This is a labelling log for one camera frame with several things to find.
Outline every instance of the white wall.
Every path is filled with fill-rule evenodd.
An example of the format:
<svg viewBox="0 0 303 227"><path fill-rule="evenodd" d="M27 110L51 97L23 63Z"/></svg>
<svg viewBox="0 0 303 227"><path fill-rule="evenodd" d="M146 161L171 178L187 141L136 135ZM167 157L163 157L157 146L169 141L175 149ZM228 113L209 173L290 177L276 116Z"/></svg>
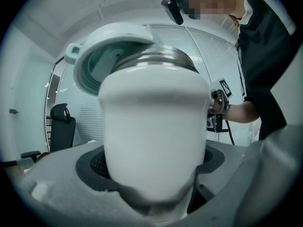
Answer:
<svg viewBox="0 0 303 227"><path fill-rule="evenodd" d="M226 29L221 27L218 23L215 23L208 16L201 15L201 20L190 19L188 16L183 15L184 23L182 26L187 26L189 28L198 29L217 37L220 37L232 44L236 42L236 37L229 33ZM85 41L87 36L94 30L104 26L106 24L114 22L133 22L139 24L168 24L176 25L171 21L164 9L136 9L132 11L127 11L123 13L114 14L110 17L104 18L94 24L91 24L79 32L71 36L65 45L63 46L61 52L57 59L64 56L65 50L70 43L82 43Z"/></svg>
<svg viewBox="0 0 303 227"><path fill-rule="evenodd" d="M14 25L11 25L0 50L0 155L2 161L16 160L20 156L18 147L21 146L16 145L18 135L13 131L16 114L10 114L9 109L14 109L14 106L16 106L14 104L16 88L23 76L22 72L24 72L26 66L25 61L33 53L38 56L37 60L54 61L54 57L39 48Z"/></svg>

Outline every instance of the person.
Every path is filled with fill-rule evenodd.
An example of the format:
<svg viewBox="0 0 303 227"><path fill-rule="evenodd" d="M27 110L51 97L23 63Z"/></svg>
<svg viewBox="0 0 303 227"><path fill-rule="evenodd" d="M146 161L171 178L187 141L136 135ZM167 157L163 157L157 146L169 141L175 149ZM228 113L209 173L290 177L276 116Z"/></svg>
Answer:
<svg viewBox="0 0 303 227"><path fill-rule="evenodd" d="M242 96L230 105L223 119L249 123L261 118L259 140L286 125L271 88L296 54L301 40L280 0L176 0L189 17L197 14L229 14L239 23L235 48L239 54ZM215 100L213 112L221 111Z"/></svg>

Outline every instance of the gray fabric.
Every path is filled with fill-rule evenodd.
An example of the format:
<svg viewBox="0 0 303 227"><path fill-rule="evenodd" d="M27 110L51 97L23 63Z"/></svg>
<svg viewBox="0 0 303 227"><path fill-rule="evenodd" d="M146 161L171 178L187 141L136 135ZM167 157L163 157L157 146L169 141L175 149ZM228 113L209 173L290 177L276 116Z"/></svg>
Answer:
<svg viewBox="0 0 303 227"><path fill-rule="evenodd" d="M235 226L257 225L279 204L283 205L294 183L299 183L303 166L302 132L303 124L287 125L264 140L254 181L238 208ZM296 225L297 221L288 217L288 226Z"/></svg>
<svg viewBox="0 0 303 227"><path fill-rule="evenodd" d="M75 171L77 159L101 145L102 142L97 141L46 156L21 179L19 188L34 196L35 192L45 191L36 200L66 217L92 219L100 226L108 222L151 226L126 204L118 192L94 191L78 178Z"/></svg>
<svg viewBox="0 0 303 227"><path fill-rule="evenodd" d="M248 147L224 144L211 140L207 140L206 144L218 149L225 155L225 161L218 169L209 174L198 176L199 183L216 195L238 169L243 160L242 156L245 156Z"/></svg>
<svg viewBox="0 0 303 227"><path fill-rule="evenodd" d="M226 150L229 147L209 141L207 144L214 148L226 147ZM151 227L118 192L94 191L78 178L75 172L77 159L100 145L101 141L93 142L46 156L19 182L20 195L35 214L56 227ZM255 172L260 145L261 142L257 142L247 148L239 169L228 183L223 180L222 189L214 198L187 218L168 226L231 227L237 207Z"/></svg>

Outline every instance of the black chair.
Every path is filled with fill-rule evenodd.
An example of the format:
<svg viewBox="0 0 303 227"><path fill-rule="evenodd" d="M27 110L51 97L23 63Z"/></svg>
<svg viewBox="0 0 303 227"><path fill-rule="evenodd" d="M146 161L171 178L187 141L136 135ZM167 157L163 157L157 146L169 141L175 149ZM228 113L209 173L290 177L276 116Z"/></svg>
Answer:
<svg viewBox="0 0 303 227"><path fill-rule="evenodd" d="M51 135L51 145L50 152L55 152L62 149L67 149L72 147L72 142L76 129L76 120L70 116L70 112L66 108L67 104L55 105L51 110L52 118L52 135ZM34 162L37 161L37 156L41 155L39 158L43 157L45 154L41 155L40 151L30 151L21 154L21 158L32 158Z"/></svg>

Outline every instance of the white lid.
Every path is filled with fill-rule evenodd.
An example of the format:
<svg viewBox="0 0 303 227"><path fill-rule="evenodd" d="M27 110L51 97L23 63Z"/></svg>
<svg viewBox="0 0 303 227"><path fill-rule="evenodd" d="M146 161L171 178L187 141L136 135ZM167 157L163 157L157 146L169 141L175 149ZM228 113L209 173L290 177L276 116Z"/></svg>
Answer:
<svg viewBox="0 0 303 227"><path fill-rule="evenodd" d="M119 56L143 44L162 42L150 26L125 22L108 24L91 33L84 44L70 44L65 52L65 61L75 65L76 85L82 91L97 96L101 83Z"/></svg>

